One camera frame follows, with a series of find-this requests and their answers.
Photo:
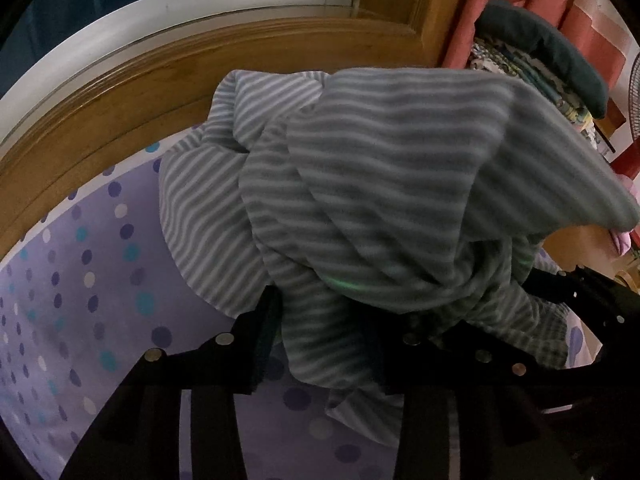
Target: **striped garment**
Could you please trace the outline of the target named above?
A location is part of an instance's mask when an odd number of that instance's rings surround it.
[[[402,398],[373,382],[346,298],[430,309],[442,331],[465,319],[561,367],[566,308],[520,286],[540,242],[639,221],[551,103],[475,71],[234,71],[160,173],[162,230],[189,286],[235,317],[275,282],[292,374],[389,445]]]

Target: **curtain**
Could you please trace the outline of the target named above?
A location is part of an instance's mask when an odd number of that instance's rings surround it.
[[[443,66],[463,68],[473,42],[474,23],[488,0],[466,0]],[[509,0],[557,27],[612,88],[625,65],[631,33],[609,0]]]

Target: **dark green pillow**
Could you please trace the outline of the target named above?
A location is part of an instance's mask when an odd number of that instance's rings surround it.
[[[507,0],[489,0],[476,35],[491,36],[539,59],[583,100],[596,119],[607,113],[609,88],[598,71],[549,22]]]

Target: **coral curtain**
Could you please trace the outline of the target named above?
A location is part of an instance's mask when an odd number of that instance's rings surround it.
[[[488,0],[466,0],[443,66],[463,68],[474,38],[474,23]],[[625,65],[631,33],[609,0],[509,0],[557,27],[612,88]]]

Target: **teal polka dot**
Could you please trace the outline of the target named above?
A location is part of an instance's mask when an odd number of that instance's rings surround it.
[[[66,320],[64,317],[59,317],[53,326],[56,328],[56,332],[60,332],[65,327]]]
[[[156,309],[156,300],[149,292],[139,292],[136,295],[136,308],[143,316],[151,316]]]
[[[109,350],[105,350],[100,354],[100,364],[102,368],[107,370],[108,372],[114,372],[118,368],[118,363],[116,362],[116,357],[113,355],[113,352]]]
[[[58,387],[56,386],[56,383],[53,382],[51,379],[49,379],[47,381],[47,384],[49,385],[49,391],[51,392],[51,395],[57,395],[58,394]]]
[[[79,242],[84,242],[88,235],[89,231],[86,230],[86,227],[79,227],[76,229],[76,240]]]
[[[123,258],[126,262],[135,262],[140,256],[140,247],[137,244],[129,244],[124,249]]]

